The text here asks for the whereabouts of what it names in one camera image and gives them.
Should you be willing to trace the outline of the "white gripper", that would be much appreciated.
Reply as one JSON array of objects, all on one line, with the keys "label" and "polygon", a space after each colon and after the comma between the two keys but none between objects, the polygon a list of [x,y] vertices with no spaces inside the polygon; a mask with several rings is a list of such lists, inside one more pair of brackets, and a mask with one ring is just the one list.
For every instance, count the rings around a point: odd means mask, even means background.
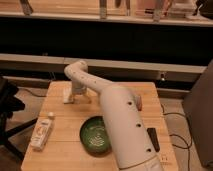
[{"label": "white gripper", "polygon": [[72,82],[72,92],[69,93],[68,100],[69,101],[74,101],[74,95],[82,95],[87,99],[88,103],[91,103],[91,98],[90,96],[85,93],[87,91],[87,87],[83,84],[81,84],[78,81],[73,81]]}]

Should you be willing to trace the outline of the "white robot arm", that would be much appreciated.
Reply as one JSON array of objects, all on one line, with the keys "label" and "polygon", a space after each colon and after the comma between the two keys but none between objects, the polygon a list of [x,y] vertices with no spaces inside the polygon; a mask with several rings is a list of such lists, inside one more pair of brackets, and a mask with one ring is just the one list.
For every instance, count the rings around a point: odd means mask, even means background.
[{"label": "white robot arm", "polygon": [[119,171],[164,171],[141,119],[142,99],[131,89],[88,73],[84,60],[69,64],[72,81],[69,98],[90,88],[99,95],[100,109]]}]

